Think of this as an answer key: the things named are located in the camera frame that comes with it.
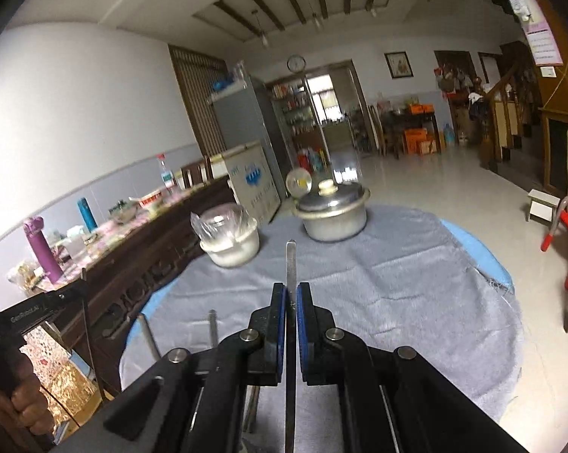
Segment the left hand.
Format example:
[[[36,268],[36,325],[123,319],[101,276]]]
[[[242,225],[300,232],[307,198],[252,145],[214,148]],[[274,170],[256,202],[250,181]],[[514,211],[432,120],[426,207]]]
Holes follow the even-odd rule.
[[[0,425],[11,439],[23,446],[22,430],[34,436],[47,435],[54,429],[55,421],[33,365],[21,352],[15,357],[15,374],[20,382],[12,395],[8,397],[0,390]]]

